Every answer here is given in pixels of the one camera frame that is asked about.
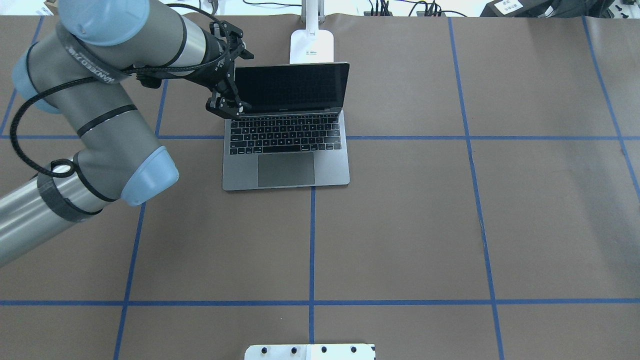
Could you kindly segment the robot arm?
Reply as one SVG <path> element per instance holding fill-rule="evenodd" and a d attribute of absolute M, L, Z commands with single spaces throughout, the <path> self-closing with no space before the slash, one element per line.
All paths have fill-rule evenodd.
<path fill-rule="evenodd" d="M 243 31 L 210 16 L 199 27 L 158 0 L 61 0 L 53 33 L 32 44 L 12 73 L 25 102 L 9 139 L 35 170 L 1 198 L 1 264 L 7 265 L 119 199 L 137 207 L 179 179 L 165 146 L 122 82 L 147 88 L 184 79 L 211 92 L 206 109 L 232 119 L 250 108 L 234 82 L 235 59 L 253 59 Z M 30 107 L 66 118 L 84 148 L 39 165 L 18 141 Z"/>

